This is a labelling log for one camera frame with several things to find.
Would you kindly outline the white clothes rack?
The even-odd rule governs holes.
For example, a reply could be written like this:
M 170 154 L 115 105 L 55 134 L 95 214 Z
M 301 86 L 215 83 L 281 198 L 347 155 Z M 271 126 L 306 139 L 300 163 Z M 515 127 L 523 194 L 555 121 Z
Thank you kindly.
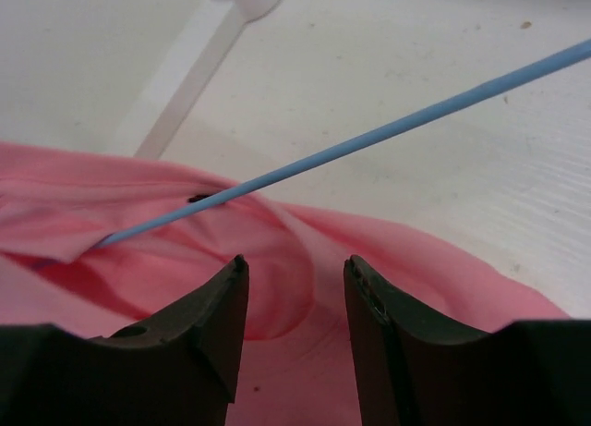
M 245 26 L 281 1 L 204 0 L 122 121 L 111 151 L 160 157 Z

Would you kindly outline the blue wire hanger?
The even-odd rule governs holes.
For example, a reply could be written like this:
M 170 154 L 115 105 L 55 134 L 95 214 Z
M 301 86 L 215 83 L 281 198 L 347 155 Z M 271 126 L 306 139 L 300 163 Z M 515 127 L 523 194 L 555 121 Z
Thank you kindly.
M 300 175 L 321 165 L 331 163 L 351 153 L 364 150 L 415 128 L 425 126 L 426 124 L 439 120 L 445 116 L 460 112 L 478 103 L 483 103 L 488 99 L 502 95 L 508 91 L 519 88 L 527 83 L 541 79 L 567 67 L 571 67 L 589 58 L 590 41 L 585 40 L 560 50 L 553 55 L 544 57 L 534 63 L 479 84 L 472 89 L 429 105 L 389 124 L 372 129 L 320 152 L 313 153 L 310 156 L 270 171 L 262 176 L 250 179 L 237 186 L 219 191 L 198 201 L 192 202 L 182 209 L 165 213 L 140 225 L 135 225 L 129 229 L 113 233 L 97 243 L 95 247 L 100 249 L 111 246 L 158 227 L 171 224 L 174 221 L 186 218 L 192 214 L 241 198 L 252 192 L 267 188 L 268 186 L 279 183 L 293 176 Z

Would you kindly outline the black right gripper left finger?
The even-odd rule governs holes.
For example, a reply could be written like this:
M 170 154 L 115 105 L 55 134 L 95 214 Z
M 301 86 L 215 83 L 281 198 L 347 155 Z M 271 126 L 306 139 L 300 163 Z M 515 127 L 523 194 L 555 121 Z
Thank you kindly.
M 235 401 L 249 272 L 204 285 L 109 337 L 52 324 L 1 329 L 5 425 L 222 425 Z

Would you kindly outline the pink t shirt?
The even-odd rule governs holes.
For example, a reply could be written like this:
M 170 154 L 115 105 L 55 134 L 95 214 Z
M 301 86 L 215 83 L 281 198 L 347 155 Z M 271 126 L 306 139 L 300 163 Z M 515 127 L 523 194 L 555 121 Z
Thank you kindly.
M 564 317 L 534 289 L 439 238 L 257 194 L 98 248 L 114 232 L 229 187 L 180 165 L 3 143 L 2 322 L 109 335 L 201 286 L 240 254 L 250 291 L 229 423 L 357 425 L 344 303 L 349 257 L 481 330 Z

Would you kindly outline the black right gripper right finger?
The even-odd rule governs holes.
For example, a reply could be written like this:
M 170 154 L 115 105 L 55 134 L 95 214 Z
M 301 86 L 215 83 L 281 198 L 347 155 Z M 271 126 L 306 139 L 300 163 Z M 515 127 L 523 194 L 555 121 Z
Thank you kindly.
M 590 323 L 518 321 L 487 333 L 344 265 L 361 420 L 366 425 L 586 425 Z

